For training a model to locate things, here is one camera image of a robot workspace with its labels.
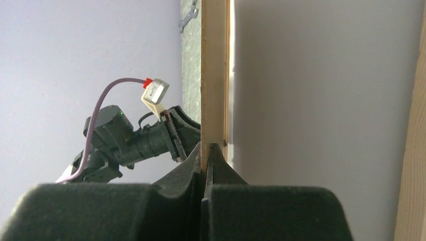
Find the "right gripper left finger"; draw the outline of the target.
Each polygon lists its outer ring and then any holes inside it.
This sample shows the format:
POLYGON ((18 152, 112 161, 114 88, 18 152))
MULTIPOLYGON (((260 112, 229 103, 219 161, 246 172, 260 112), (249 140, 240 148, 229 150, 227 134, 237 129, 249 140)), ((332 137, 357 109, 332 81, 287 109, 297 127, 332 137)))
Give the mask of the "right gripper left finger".
POLYGON ((41 184, 1 240, 199 240, 200 145, 153 184, 41 184))

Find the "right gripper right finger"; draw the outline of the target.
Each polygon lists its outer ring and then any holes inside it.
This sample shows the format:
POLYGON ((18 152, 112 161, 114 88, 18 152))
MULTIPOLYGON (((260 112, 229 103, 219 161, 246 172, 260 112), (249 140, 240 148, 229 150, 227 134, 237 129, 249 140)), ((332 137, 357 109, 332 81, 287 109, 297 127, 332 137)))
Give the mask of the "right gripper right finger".
POLYGON ((202 240, 352 240, 338 198, 309 186, 249 185, 211 144, 201 201, 202 240))

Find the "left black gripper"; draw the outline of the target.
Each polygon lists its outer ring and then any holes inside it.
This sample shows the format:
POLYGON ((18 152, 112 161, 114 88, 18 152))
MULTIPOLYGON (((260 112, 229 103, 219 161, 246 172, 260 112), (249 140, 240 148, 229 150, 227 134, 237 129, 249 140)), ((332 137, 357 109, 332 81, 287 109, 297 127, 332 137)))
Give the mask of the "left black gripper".
POLYGON ((129 167, 165 153, 173 161, 183 162, 199 142, 200 124, 179 105, 162 112, 154 124, 137 130, 117 105, 109 105, 95 120, 86 166, 129 167))

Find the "brown backing board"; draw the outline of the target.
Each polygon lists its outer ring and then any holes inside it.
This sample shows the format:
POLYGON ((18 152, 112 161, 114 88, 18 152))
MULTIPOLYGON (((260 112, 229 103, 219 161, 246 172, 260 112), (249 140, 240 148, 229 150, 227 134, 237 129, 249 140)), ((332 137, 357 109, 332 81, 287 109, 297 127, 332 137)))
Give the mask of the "brown backing board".
POLYGON ((225 139, 229 1, 201 2, 201 177, 211 143, 225 139))

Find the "wooden picture frame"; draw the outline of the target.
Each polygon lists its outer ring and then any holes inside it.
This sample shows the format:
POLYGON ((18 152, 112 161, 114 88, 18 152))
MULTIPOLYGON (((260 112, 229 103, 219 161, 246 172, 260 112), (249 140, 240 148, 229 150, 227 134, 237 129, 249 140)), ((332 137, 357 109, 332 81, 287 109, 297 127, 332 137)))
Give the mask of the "wooden picture frame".
POLYGON ((425 240, 425 32, 419 42, 394 240, 425 240))

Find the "glossy photo board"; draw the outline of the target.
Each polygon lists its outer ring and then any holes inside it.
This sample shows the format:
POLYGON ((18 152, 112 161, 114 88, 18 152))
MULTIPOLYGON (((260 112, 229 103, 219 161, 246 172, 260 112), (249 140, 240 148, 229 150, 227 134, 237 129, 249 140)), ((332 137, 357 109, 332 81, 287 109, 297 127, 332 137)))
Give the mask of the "glossy photo board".
POLYGON ((393 240, 424 1, 235 1, 234 166, 393 240))

